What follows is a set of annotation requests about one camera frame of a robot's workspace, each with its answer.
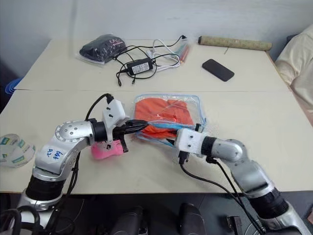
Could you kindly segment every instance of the robotic arm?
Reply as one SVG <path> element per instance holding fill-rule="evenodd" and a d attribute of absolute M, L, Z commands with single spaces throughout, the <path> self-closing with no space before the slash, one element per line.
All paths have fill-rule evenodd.
<path fill-rule="evenodd" d="M 220 140 L 199 132 L 181 129 L 175 142 L 177 149 L 187 153 L 221 159 L 260 221 L 270 230 L 294 227 L 303 235 L 310 231 L 292 205 L 285 201 L 259 164 L 248 158 L 246 147 L 237 140 Z"/>
<path fill-rule="evenodd" d="M 124 135 L 144 129 L 148 123 L 142 120 L 128 120 L 122 103 L 107 95 L 107 106 L 103 120 L 66 121 L 58 126 L 52 139 L 37 153 L 28 187 L 23 191 L 19 207 L 30 206 L 40 215 L 40 225 L 49 228 L 54 223 L 53 213 L 62 198 L 64 183 L 74 169 L 81 150 L 95 142 L 105 143 L 105 149 L 112 149 L 115 140 L 120 140 L 127 152 Z M 22 222 L 34 222 L 33 215 L 22 212 Z"/>

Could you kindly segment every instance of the pink object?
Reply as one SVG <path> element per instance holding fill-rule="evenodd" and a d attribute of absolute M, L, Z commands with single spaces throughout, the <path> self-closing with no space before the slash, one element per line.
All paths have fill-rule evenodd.
<path fill-rule="evenodd" d="M 112 155 L 122 155 L 123 147 L 121 141 L 113 141 L 111 144 L 106 142 L 94 143 L 91 146 L 93 158 L 100 160 Z"/>

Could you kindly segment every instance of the white table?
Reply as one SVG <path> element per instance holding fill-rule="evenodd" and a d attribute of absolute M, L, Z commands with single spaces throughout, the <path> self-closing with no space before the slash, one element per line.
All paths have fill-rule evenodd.
<path fill-rule="evenodd" d="M 150 79 L 137 80 L 121 75 L 122 87 L 115 74 L 121 65 L 110 61 L 104 66 L 78 60 L 82 45 L 88 41 L 52 40 L 29 73 L 19 83 L 22 90 L 65 91 L 141 91 L 141 92 L 228 92 L 228 91 L 287 91 L 268 55 L 264 51 L 209 47 L 194 44 L 186 63 L 179 68 L 161 71 Z M 152 45 L 152 41 L 127 41 L 128 45 Z M 133 50 L 134 59 L 144 58 L 142 52 Z M 129 57 L 119 57 L 128 62 Z M 235 73 L 228 82 L 222 82 L 201 65 L 214 59 Z"/>
<path fill-rule="evenodd" d="M 37 149 L 50 140 L 65 120 L 82 120 L 103 92 L 15 91 L 0 115 L 0 135 L 16 133 Z M 125 103 L 142 92 L 112 92 Z M 259 162 L 279 190 L 313 190 L 313 129 L 290 92 L 192 92 L 204 103 L 209 133 L 238 139 L 249 157 Z M 100 102 L 90 117 L 101 118 Z M 126 138 L 129 153 L 95 161 L 90 148 L 82 151 L 74 193 L 222 192 L 181 171 L 167 146 Z M 0 167 L 0 191 L 21 192 L 28 184 L 32 162 L 20 168 Z M 217 181 L 229 190 L 222 173 L 204 159 L 191 157 L 186 168 Z"/>

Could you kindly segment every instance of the roll of tape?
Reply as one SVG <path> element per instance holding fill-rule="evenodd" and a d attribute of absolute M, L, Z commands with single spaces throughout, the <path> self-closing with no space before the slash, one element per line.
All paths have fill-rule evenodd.
<path fill-rule="evenodd" d="M 0 138 L 0 165 L 20 167 L 28 163 L 35 154 L 35 146 L 26 143 L 15 134 Z"/>
<path fill-rule="evenodd" d="M 272 43 L 262 41 L 241 40 L 233 38 L 218 38 L 210 36 L 200 36 L 198 43 L 200 45 L 217 47 L 235 47 L 251 50 L 270 50 Z"/>

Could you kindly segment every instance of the floor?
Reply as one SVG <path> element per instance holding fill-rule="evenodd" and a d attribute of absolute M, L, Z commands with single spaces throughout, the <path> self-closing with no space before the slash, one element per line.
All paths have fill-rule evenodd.
<path fill-rule="evenodd" d="M 282 194 L 294 206 L 313 233 L 313 226 L 305 219 L 313 206 L 313 191 L 283 192 Z M 11 194 L 13 207 L 17 204 L 19 196 L 19 194 Z M 243 200 L 248 210 L 256 217 L 247 200 L 245 198 Z M 178 235 L 176 232 L 177 215 L 181 203 L 184 202 L 192 203 L 199 208 L 205 220 L 208 235 L 234 234 L 226 229 L 226 216 L 240 216 L 244 233 L 250 224 L 241 208 L 226 194 L 74 195 L 67 202 L 64 216 L 76 219 L 75 233 L 77 235 L 93 235 L 97 225 L 101 225 L 102 231 L 105 230 L 104 228 L 109 231 L 121 213 L 140 205 L 150 212 L 151 235 Z M 63 224 L 60 223 L 59 230 L 66 228 L 67 225 L 67 222 L 63 221 Z M 246 235 L 253 235 L 254 232 L 255 229 L 250 226 Z"/>

